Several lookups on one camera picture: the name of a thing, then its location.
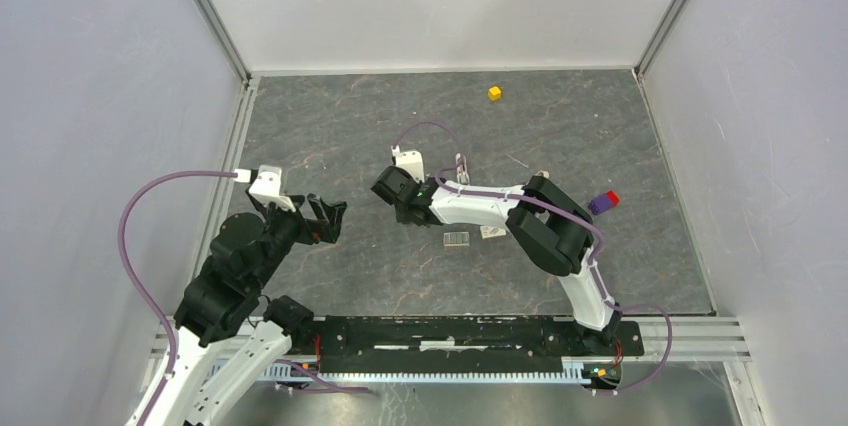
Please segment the staple strip box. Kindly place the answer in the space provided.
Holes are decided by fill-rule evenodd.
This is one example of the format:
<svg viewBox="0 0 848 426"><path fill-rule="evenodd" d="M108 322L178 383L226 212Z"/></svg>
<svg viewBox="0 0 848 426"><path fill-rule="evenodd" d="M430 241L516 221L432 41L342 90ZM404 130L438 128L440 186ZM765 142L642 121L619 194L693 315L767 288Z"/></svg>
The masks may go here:
<svg viewBox="0 0 848 426"><path fill-rule="evenodd" d="M497 237L503 237L507 235L507 231L503 228L492 227L492 226L481 226L480 227L480 235L482 239L493 239Z"/></svg>

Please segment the clear staple tray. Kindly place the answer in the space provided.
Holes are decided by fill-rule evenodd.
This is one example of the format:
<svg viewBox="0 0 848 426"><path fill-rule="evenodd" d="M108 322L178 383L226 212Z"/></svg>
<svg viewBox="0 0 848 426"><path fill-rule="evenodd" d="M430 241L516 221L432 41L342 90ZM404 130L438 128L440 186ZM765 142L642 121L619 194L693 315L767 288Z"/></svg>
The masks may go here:
<svg viewBox="0 0 848 426"><path fill-rule="evenodd" d="M443 234L443 245L445 247L467 247L470 245L471 236L467 231L446 232Z"/></svg>

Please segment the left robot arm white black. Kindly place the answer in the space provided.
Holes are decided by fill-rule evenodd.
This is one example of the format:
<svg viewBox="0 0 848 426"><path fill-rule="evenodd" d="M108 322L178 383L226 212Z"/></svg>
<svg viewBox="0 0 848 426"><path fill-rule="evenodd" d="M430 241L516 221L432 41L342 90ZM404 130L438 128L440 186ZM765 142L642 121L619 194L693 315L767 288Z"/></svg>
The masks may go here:
<svg viewBox="0 0 848 426"><path fill-rule="evenodd" d="M137 292L159 318L168 341L158 381L150 386L129 419L131 425L177 425L188 416L203 372L217 356L217 344L235 337L259 304L264 286L296 244L338 240L346 202L319 196L250 194L251 213L229 216L210 243L200 273L186 287L173 317L164 315L132 268L126 251L126 224L139 201L122 213L118 249Z"/></svg>

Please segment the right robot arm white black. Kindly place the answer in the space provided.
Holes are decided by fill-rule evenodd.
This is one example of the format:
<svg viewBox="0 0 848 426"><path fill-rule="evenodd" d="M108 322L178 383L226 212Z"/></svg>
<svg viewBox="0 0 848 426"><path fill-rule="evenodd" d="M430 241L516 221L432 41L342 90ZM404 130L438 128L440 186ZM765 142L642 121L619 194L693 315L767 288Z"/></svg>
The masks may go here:
<svg viewBox="0 0 848 426"><path fill-rule="evenodd" d="M389 166L372 191L394 208L401 224L506 230L536 267L560 282L580 346L602 354L617 342L621 313L597 264L602 235L588 213L549 179L536 175L517 186L483 187L437 176L418 180Z"/></svg>

